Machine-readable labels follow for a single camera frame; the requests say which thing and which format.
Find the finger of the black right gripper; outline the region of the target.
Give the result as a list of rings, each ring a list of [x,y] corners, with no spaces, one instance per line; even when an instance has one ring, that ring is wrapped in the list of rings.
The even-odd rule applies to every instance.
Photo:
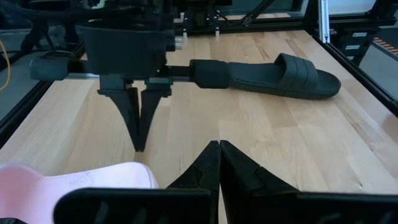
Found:
[[[139,100],[133,81],[121,75],[100,75],[98,93],[107,96],[118,108],[136,152],[144,150],[139,138]]]
[[[145,81],[146,89],[141,92],[141,118],[140,118],[140,151],[146,148],[150,125],[161,98],[172,94],[171,78],[149,78]]]

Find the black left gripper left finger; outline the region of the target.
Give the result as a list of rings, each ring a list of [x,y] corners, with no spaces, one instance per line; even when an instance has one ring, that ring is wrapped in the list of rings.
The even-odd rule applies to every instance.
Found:
[[[165,189],[85,188],[63,196],[55,223],[217,223],[221,149],[210,141]]]

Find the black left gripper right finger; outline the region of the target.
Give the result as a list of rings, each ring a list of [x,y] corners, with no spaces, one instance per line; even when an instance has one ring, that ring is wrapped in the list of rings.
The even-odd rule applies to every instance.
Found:
[[[397,196],[304,192],[220,142],[228,223],[397,223]]]

